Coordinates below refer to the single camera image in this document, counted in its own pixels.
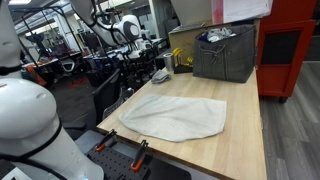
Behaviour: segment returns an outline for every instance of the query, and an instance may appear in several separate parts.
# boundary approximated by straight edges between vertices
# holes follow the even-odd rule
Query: ceiling light
[[[31,0],[11,0],[9,2],[9,5],[24,5],[29,4]]]

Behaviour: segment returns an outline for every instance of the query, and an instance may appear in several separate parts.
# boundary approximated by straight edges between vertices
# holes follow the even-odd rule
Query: gray floor
[[[287,103],[260,97],[269,180],[320,179],[320,62],[304,63]]]

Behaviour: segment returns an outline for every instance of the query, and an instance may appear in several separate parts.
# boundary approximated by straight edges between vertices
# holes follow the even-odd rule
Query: red cabinet
[[[271,15],[262,18],[258,38],[259,95],[285,102],[293,93],[309,47],[316,0],[274,0]]]

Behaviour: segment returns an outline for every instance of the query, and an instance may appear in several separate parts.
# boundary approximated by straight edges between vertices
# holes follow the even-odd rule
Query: cardboard box
[[[230,27],[231,24],[220,24],[220,25],[212,25],[212,23],[207,22],[207,26],[197,28],[197,29],[192,29],[192,30],[185,30],[185,31],[171,31],[169,33],[169,40],[170,40],[170,45],[171,49],[174,50],[175,48],[180,48],[183,50],[181,53],[181,59],[182,63],[187,62],[188,57],[193,57],[193,52],[194,52],[194,39],[195,37],[204,32],[205,30],[209,30],[212,28],[222,28],[222,27]],[[256,19],[255,23],[256,25],[256,44],[258,41],[258,34],[259,34],[259,25],[260,25],[260,19]]]

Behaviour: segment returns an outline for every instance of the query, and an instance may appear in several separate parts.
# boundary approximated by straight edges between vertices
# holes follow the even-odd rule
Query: workbench
[[[101,122],[98,129],[102,132],[115,129],[119,138],[133,144],[145,139],[154,153],[220,179],[266,179],[263,126],[255,71],[245,84],[197,78],[192,73],[171,75],[172,80],[162,84],[149,81]],[[224,130],[215,136],[180,143],[134,132],[123,126],[118,116],[146,94],[226,101]]]

